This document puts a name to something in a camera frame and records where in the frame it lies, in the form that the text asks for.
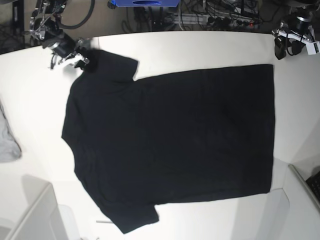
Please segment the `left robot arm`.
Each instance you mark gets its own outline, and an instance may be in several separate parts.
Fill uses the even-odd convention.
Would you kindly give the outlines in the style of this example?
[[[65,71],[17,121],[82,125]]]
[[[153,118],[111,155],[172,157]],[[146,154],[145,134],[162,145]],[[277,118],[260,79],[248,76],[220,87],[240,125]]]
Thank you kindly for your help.
[[[305,48],[309,55],[320,52],[312,26],[314,13],[320,8],[318,0],[285,0],[290,7],[289,14],[281,19],[278,28],[272,31],[274,54],[278,60],[287,55],[296,56]]]

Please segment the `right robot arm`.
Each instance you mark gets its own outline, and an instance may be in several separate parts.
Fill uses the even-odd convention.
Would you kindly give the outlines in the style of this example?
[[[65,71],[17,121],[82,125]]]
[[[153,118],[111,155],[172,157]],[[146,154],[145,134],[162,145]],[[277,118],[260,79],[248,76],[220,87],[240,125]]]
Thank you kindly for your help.
[[[66,0],[38,0],[31,14],[29,34],[41,44],[43,49],[52,51],[49,68],[72,66],[83,71],[90,71],[95,66],[95,59],[85,47],[85,40],[74,40],[64,30],[75,30],[83,26],[91,17],[95,1],[84,19],[76,25],[65,25],[61,22],[61,14],[67,5]]]

